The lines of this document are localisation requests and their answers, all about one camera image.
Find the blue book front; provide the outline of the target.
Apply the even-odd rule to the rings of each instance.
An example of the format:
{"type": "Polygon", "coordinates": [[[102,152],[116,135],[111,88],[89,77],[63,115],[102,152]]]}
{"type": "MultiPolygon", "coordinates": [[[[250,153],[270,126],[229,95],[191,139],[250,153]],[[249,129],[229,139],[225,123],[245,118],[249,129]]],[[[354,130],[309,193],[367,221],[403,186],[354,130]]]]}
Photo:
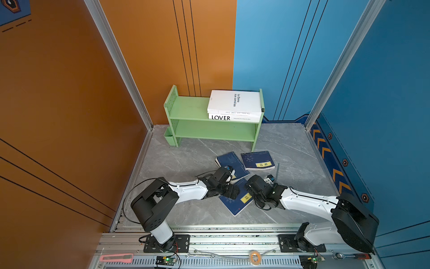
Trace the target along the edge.
{"type": "Polygon", "coordinates": [[[235,183],[239,187],[239,194],[233,200],[225,196],[220,196],[219,199],[226,206],[230,213],[234,216],[239,214],[248,204],[253,201],[251,194],[246,190],[247,179],[240,179],[235,183]]]}

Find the white LOVER book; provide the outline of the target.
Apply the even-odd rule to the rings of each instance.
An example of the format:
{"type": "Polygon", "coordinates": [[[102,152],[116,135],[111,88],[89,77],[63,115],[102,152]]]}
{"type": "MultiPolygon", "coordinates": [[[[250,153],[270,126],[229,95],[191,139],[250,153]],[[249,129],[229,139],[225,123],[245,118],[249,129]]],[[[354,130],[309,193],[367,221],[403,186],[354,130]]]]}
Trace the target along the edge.
{"type": "Polygon", "coordinates": [[[248,122],[259,123],[260,117],[253,117],[247,115],[230,115],[230,114],[208,114],[208,118],[214,121],[228,121],[228,122],[248,122]]]}

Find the white La Dame book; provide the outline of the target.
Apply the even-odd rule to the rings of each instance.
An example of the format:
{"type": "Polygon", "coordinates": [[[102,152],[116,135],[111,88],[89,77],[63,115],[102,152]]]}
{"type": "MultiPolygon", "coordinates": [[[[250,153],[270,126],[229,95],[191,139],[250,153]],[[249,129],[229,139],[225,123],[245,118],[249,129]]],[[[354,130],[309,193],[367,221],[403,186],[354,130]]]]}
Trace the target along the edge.
{"type": "Polygon", "coordinates": [[[260,93],[253,91],[212,90],[207,112],[212,114],[261,115],[260,93]]]}

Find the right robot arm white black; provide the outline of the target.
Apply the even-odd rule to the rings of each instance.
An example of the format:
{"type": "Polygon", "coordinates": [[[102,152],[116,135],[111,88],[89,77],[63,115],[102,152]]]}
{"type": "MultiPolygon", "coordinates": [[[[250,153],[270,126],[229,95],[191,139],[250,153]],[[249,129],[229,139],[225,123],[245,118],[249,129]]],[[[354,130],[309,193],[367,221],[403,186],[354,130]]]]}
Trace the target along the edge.
{"type": "Polygon", "coordinates": [[[346,244],[358,252],[374,252],[379,220],[354,195],[300,192],[260,176],[252,176],[245,189],[259,208],[302,211],[325,219],[320,224],[301,224],[294,241],[302,252],[325,251],[327,244],[346,244]]]}

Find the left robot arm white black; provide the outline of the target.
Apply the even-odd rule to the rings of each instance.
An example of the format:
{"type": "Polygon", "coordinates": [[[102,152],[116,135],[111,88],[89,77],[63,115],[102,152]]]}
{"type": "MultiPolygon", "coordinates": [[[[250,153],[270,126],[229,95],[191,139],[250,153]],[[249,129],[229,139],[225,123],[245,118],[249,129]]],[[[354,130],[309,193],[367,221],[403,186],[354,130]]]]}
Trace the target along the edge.
{"type": "Polygon", "coordinates": [[[133,199],[131,209],[143,230],[150,233],[163,250],[171,250],[175,234],[166,218],[174,206],[216,196],[237,198],[240,189],[231,183],[234,175],[234,168],[226,166],[192,182],[171,183],[159,177],[133,199]]]}

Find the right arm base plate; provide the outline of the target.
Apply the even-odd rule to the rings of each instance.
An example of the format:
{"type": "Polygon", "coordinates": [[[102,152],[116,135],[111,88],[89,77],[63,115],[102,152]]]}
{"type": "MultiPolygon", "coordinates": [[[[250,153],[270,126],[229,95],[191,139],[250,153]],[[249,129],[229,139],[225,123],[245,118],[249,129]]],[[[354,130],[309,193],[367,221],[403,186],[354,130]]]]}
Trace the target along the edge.
{"type": "Polygon", "coordinates": [[[278,235],[278,244],[282,253],[295,252],[326,252],[324,244],[312,245],[307,239],[299,238],[293,234],[278,235]]]}

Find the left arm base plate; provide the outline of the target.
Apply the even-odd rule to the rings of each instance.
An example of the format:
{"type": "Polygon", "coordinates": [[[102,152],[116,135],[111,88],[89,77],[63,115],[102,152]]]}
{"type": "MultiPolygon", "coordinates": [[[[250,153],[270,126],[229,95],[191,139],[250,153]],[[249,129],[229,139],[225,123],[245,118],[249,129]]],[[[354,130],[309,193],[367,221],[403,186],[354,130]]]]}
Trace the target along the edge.
{"type": "Polygon", "coordinates": [[[156,238],[151,235],[143,243],[144,253],[188,253],[190,246],[190,235],[179,234],[173,235],[166,243],[160,244],[156,238]]]}

